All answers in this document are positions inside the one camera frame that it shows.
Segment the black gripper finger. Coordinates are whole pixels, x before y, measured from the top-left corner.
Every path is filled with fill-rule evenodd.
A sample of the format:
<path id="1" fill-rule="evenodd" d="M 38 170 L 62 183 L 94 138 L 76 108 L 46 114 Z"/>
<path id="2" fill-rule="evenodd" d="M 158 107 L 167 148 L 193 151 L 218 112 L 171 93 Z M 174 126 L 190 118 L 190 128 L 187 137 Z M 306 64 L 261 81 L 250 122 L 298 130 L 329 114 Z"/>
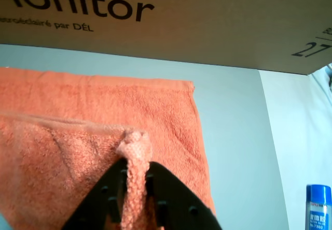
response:
<path id="1" fill-rule="evenodd" d="M 113 164 L 86 195 L 63 229 L 113 229 L 121 223 L 127 191 L 127 160 Z"/>
<path id="2" fill-rule="evenodd" d="M 147 197 L 155 220 L 164 229 L 221 229 L 218 220 L 194 192 L 166 167 L 151 162 L 146 173 Z"/>

